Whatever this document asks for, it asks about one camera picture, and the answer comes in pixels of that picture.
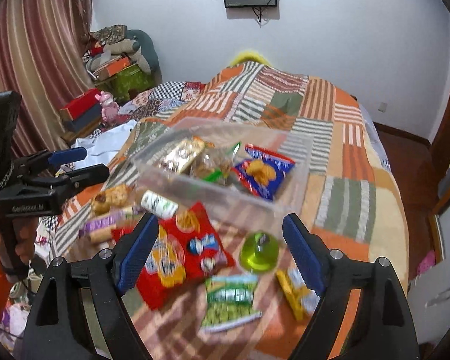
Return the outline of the person's left hand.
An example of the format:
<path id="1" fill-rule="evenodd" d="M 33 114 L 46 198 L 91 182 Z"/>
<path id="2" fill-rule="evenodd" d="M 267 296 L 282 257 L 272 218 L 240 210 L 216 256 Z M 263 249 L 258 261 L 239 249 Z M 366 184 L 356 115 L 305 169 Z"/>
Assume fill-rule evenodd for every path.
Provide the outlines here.
<path id="1" fill-rule="evenodd" d="M 8 248 L 9 258 L 18 258 L 22 265 L 27 266 L 35 255 L 35 238 L 39 219 L 36 217 L 13 219 L 13 234 L 16 244 Z"/>

